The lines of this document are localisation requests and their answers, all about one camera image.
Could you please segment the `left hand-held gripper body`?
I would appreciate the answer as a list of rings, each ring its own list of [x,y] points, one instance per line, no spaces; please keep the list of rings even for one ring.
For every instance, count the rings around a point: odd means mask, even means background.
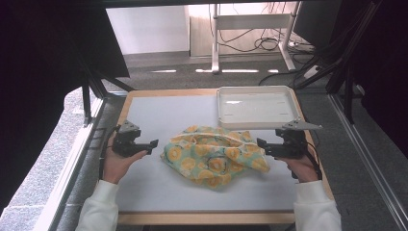
[[[125,120],[116,129],[114,143],[112,146],[113,151],[122,157],[131,157],[136,153],[147,150],[147,144],[136,144],[135,138],[138,138],[141,134],[141,129],[138,125]]]

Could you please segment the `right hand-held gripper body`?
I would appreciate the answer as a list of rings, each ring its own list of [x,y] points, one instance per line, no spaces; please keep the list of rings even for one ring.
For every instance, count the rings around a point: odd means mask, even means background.
[[[275,135],[282,138],[282,144],[273,143],[270,155],[275,158],[299,159],[308,151],[306,130],[322,129],[321,125],[306,122],[300,118],[285,123],[275,130]]]

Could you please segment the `lemon print cloth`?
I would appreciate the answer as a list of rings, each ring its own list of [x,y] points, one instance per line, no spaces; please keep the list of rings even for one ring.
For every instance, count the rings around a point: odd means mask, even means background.
[[[248,169],[269,172],[266,152],[248,131],[193,125],[169,140],[161,159],[183,177],[211,190]]]

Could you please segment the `person's left hand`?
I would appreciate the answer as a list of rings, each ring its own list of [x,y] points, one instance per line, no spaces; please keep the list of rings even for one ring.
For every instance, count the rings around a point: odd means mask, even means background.
[[[125,158],[116,154],[113,149],[115,134],[112,134],[108,139],[108,147],[105,151],[104,167],[102,179],[112,184],[118,184],[122,177],[127,173],[129,167],[137,160],[143,158],[147,151],[143,150],[134,154],[131,157]]]

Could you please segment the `person's right hand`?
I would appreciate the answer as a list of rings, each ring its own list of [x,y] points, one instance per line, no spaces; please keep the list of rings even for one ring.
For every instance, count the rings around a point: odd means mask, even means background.
[[[297,176],[299,183],[319,180],[311,160],[306,156],[303,156],[301,159],[279,158],[279,161],[283,161],[287,164],[288,169]]]

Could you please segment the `white plastic tray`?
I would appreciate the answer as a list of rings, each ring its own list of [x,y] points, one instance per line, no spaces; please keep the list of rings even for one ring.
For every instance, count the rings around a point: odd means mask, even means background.
[[[218,123],[231,130],[278,129],[301,118],[286,86],[222,87],[217,90]]]

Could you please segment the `black metal stand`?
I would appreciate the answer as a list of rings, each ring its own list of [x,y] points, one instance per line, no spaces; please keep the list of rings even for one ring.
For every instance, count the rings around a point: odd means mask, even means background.
[[[340,90],[341,86],[344,86],[344,116],[351,124],[354,123],[352,117],[353,78],[350,66],[351,58],[381,2],[382,0],[369,0],[367,5],[363,8],[360,17],[357,19],[357,22],[354,23],[352,37],[339,59],[320,70],[317,74],[312,75],[309,79],[293,85],[295,90],[301,90],[316,82],[318,79],[326,75],[331,75],[325,87],[326,92],[334,94]]]
[[[80,61],[80,66],[81,74],[84,78],[82,84],[84,126],[87,127],[93,120],[90,108],[90,93],[93,92],[93,94],[99,99],[104,99],[109,95],[108,91],[106,90],[105,86],[102,83],[103,79],[126,91],[133,91],[134,88],[117,80],[115,77],[106,76],[102,74],[100,71],[89,68],[87,63],[83,60]]]

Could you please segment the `white power strip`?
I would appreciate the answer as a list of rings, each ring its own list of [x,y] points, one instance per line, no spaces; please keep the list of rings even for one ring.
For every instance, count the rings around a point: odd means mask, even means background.
[[[309,79],[315,74],[317,74],[321,70],[321,67],[319,65],[313,65],[310,67],[305,73],[304,73],[304,78]]]

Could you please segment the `aluminium frame rail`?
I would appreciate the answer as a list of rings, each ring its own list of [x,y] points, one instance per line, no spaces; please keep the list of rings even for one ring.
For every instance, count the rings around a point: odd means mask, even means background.
[[[328,94],[327,97],[368,171],[371,180],[383,198],[386,207],[390,211],[399,231],[408,231],[408,213],[403,207],[402,202],[396,195],[394,189],[386,180],[377,162],[374,161],[374,158],[359,131],[344,115],[344,106],[342,105],[341,100],[337,95],[333,94]]]
[[[86,144],[89,141],[90,134],[95,127],[96,120],[99,117],[101,108],[104,106],[104,98],[96,98],[90,107],[90,123],[84,125],[73,143],[69,152],[67,160],[61,174],[52,190],[46,204],[38,217],[36,224],[32,231],[50,231],[56,220],[57,214],[63,204],[63,199],[71,181],[71,177],[77,168],[79,160],[85,150]]]

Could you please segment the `white metal desk frame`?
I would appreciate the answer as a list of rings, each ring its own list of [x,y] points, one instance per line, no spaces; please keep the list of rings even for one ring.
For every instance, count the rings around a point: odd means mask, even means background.
[[[289,55],[288,44],[300,6],[301,2],[295,1],[294,6],[289,13],[222,15],[219,10],[220,4],[214,4],[213,11],[210,13],[211,29],[213,32],[211,71],[214,74],[220,73],[219,31],[251,29],[283,29],[285,35],[283,39],[278,40],[277,45],[287,69],[289,71],[295,71],[293,60]]]

